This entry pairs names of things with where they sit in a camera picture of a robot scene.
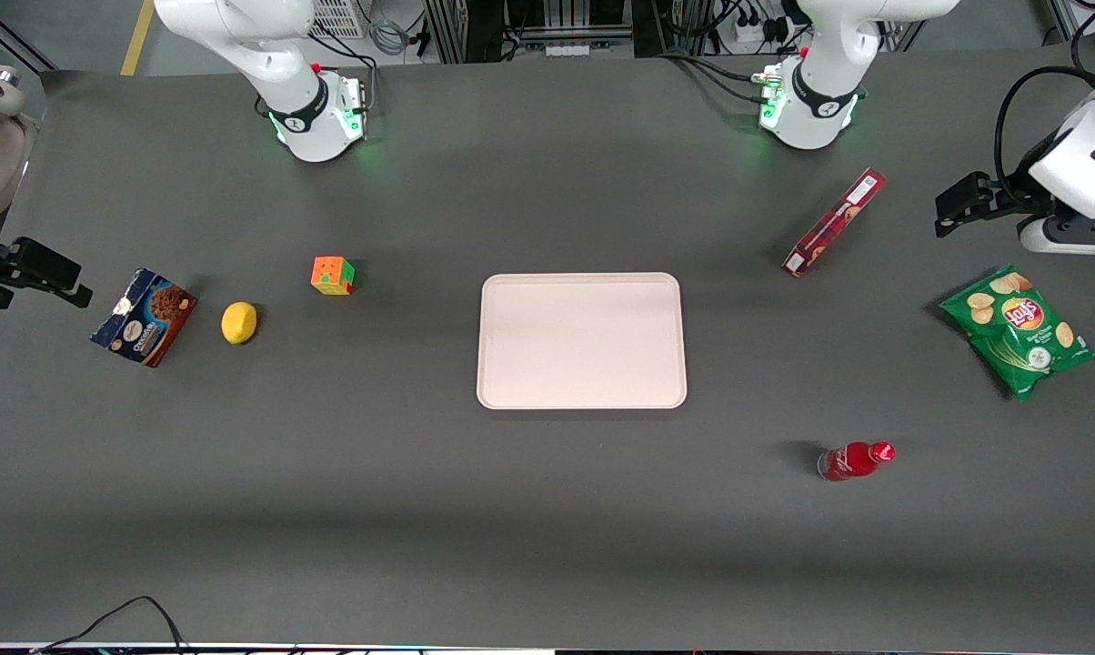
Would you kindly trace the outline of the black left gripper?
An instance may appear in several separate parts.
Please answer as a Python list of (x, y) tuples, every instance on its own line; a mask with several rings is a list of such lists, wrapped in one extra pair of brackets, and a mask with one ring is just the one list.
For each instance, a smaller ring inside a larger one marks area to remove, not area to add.
[(935, 237), (944, 239), (973, 221), (1023, 216), (1021, 226), (1053, 216), (1053, 195), (1030, 177), (1002, 177), (970, 173), (935, 199)]

